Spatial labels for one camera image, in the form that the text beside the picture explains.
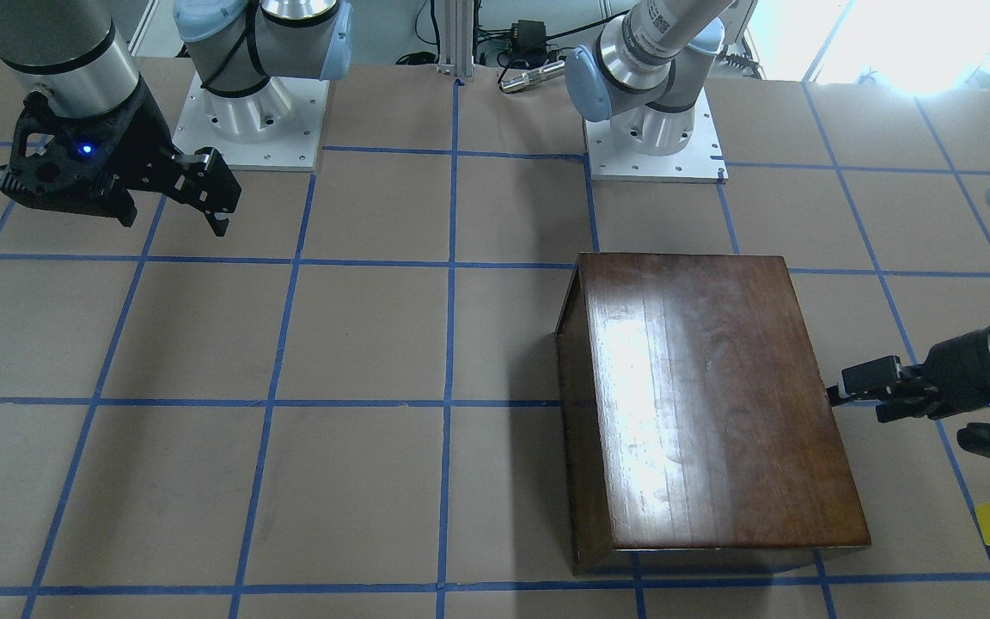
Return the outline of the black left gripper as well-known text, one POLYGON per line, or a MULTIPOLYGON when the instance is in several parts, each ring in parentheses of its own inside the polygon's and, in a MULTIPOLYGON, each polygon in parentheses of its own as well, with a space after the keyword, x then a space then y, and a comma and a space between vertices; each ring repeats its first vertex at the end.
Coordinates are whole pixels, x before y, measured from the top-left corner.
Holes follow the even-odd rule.
POLYGON ((848 402, 880 402, 877 422, 927 418, 940 420, 990 405, 990 328, 980 328, 932 346, 920 376, 936 391, 913 380, 915 365, 904 365, 896 355, 873 359, 841 370, 838 383, 826 388, 832 407, 848 402))

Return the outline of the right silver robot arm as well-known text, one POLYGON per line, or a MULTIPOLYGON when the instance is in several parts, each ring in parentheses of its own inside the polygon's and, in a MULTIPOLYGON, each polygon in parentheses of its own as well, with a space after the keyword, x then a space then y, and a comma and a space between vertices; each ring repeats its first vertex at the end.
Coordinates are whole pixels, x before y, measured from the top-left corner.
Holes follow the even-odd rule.
MULTIPOLYGON (((352 58, 347 1, 177 1, 207 117, 225 140, 271 136, 295 112, 284 78, 338 81, 352 58)), ((201 212, 224 236, 242 193, 215 146, 175 144, 98 1, 0 1, 0 59, 27 93, 0 191, 21 206, 133 225, 133 191, 201 212)))

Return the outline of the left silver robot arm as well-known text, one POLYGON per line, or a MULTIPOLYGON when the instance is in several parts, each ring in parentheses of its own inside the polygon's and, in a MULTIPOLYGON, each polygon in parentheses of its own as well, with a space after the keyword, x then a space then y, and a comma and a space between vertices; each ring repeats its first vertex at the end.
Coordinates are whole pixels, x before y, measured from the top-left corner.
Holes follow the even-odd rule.
MULTIPOLYGON (((575 47, 565 79, 575 109, 594 123, 632 118, 632 151, 672 156, 687 142, 693 109, 725 39, 725 1, 639 1, 575 47)), ((990 407, 990 326, 932 346, 924 362, 890 355, 842 370, 833 405, 875 400, 877 419, 938 420, 990 407)))

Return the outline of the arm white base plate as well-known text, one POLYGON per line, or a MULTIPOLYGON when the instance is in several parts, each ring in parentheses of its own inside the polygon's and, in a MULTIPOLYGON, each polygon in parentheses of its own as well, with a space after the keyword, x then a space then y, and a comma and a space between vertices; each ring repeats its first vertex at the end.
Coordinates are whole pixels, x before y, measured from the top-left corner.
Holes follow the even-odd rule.
POLYGON ((193 75, 173 132, 180 151, 212 146, 233 171, 314 172, 329 81, 274 77, 252 95, 224 98, 193 75))
POLYGON ((648 106, 583 122, 590 177, 599 181, 725 183, 730 179, 704 89, 692 108, 648 106))

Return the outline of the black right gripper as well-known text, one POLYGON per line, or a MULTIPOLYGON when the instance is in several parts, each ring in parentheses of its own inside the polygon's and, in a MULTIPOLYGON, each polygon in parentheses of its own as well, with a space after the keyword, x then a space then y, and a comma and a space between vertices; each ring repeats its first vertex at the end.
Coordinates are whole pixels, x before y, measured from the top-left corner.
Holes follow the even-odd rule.
POLYGON ((132 226, 131 191, 164 193, 203 212, 225 236, 242 187, 215 148, 180 154, 144 79, 113 110, 70 119, 52 111, 47 90, 33 88, 15 123, 0 191, 42 211, 118 220, 132 226))

